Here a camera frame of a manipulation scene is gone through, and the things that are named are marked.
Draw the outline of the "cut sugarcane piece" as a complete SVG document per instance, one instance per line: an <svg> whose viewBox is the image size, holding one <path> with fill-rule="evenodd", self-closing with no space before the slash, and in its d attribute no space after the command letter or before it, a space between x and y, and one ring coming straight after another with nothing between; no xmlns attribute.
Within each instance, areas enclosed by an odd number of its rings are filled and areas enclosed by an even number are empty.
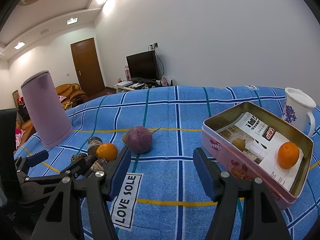
<svg viewBox="0 0 320 240"><path fill-rule="evenodd" d="M100 158L93 163L90 170L92 172L103 171L106 165L107 161L105 160L105 158Z"/></svg>

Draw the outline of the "orange tangerine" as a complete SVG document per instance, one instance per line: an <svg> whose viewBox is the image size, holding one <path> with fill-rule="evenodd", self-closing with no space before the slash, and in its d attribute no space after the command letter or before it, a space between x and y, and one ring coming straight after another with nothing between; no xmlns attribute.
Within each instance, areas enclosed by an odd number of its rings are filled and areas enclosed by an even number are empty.
<svg viewBox="0 0 320 240"><path fill-rule="evenodd" d="M97 150L96 155L98 158L104 158L107 162L113 161L117 158L118 150L112 143L101 144Z"/></svg>

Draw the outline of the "purple round radish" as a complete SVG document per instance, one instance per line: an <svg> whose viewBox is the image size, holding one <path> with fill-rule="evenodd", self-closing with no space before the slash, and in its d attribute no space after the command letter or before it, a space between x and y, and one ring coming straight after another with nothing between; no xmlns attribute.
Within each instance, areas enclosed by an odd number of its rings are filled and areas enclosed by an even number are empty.
<svg viewBox="0 0 320 240"><path fill-rule="evenodd" d="M144 126L135 126L122 136L122 141L134 154L144 154L151 149L152 136L158 130L159 128L151 131Z"/></svg>

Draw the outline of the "orange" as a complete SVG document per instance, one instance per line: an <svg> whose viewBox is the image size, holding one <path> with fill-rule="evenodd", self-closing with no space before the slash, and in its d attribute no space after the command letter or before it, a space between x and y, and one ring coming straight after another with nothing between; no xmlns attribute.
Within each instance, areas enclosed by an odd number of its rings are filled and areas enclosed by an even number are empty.
<svg viewBox="0 0 320 240"><path fill-rule="evenodd" d="M299 158L299 148L296 144L288 141L282 144L278 150L278 164L283 169L295 166Z"/></svg>

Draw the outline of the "small brown longan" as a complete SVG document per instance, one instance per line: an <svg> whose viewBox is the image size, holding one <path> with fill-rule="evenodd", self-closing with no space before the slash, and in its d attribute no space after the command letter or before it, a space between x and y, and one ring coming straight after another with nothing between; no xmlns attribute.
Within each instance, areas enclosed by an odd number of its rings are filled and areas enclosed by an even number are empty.
<svg viewBox="0 0 320 240"><path fill-rule="evenodd" d="M246 142L242 138L236 138L232 141L232 145L234 145L237 149L243 152L246 148Z"/></svg>

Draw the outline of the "orange leather sofa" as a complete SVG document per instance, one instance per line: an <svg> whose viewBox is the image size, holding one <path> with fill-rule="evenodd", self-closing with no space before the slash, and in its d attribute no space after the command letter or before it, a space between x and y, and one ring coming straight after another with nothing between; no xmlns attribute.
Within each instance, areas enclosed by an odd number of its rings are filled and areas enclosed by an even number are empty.
<svg viewBox="0 0 320 240"><path fill-rule="evenodd" d="M77 83L67 83L55 88L64 109L76 107L87 101L87 94Z"/></svg>

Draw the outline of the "printed paper in tin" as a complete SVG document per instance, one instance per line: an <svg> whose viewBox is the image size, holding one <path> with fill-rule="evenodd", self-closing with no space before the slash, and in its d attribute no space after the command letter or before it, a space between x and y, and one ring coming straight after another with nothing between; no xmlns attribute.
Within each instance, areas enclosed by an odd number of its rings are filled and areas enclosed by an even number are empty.
<svg viewBox="0 0 320 240"><path fill-rule="evenodd" d="M242 113L234 122L218 129L217 133L230 143L236 138L244 139L246 148L243 153L287 191L291 190L304 154L299 148L295 166L283 169L278 164L278 150L289 139L249 112Z"/></svg>

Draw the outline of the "pink metal tin box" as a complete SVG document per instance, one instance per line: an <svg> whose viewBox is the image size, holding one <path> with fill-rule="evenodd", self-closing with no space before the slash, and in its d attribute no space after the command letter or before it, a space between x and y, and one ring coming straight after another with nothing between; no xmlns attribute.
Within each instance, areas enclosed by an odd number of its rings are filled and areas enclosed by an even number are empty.
<svg viewBox="0 0 320 240"><path fill-rule="evenodd" d="M279 148L286 142L299 149L289 169L278 162ZM282 210L300 197L313 153L307 135L247 101L204 120L202 146L236 178L260 177Z"/></svg>

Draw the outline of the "brown wooden door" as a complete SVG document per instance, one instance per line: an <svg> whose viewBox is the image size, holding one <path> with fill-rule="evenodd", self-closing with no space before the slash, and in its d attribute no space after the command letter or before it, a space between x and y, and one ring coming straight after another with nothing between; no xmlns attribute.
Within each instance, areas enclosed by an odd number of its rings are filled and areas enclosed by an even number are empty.
<svg viewBox="0 0 320 240"><path fill-rule="evenodd" d="M94 38L71 44L74 68L81 89L93 96L105 89Z"/></svg>

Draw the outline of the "blue plaid tablecloth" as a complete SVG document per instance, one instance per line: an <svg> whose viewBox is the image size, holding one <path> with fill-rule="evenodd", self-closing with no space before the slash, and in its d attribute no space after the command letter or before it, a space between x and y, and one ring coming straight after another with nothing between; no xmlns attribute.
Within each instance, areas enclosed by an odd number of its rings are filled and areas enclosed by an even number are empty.
<svg viewBox="0 0 320 240"><path fill-rule="evenodd" d="M90 137L121 150L131 127L155 131L149 153L133 155L124 191L131 204L108 204L120 239L204 239L216 203L206 196L193 163L207 118L242 102L281 116L285 91L269 87L174 86L102 96L67 111L70 136L49 150L30 177L55 175L75 154L86 153Z"/></svg>

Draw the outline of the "white tv stand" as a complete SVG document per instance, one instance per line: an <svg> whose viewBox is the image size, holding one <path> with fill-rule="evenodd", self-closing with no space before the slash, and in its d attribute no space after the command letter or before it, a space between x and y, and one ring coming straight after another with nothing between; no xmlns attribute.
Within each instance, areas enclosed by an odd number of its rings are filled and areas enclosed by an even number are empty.
<svg viewBox="0 0 320 240"><path fill-rule="evenodd" d="M151 89L158 87L173 86L172 79L163 77L161 80L142 80L142 81L121 81L113 86L117 93L130 92L135 90Z"/></svg>

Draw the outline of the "black television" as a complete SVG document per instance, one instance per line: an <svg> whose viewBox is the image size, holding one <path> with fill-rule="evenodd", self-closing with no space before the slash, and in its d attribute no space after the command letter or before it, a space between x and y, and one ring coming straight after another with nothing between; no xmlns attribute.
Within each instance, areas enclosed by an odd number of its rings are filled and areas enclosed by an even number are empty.
<svg viewBox="0 0 320 240"><path fill-rule="evenodd" d="M131 79L159 79L156 54L153 50L127 56L126 60Z"/></svg>

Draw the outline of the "white floral mug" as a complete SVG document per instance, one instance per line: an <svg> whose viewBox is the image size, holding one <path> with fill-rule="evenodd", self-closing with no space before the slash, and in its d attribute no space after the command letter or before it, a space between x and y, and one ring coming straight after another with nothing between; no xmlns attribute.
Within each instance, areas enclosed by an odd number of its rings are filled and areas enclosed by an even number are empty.
<svg viewBox="0 0 320 240"><path fill-rule="evenodd" d="M283 107L282 119L303 132L310 124L308 137L312 137L316 121L313 110L316 108L315 101L297 88L285 88L285 102Z"/></svg>

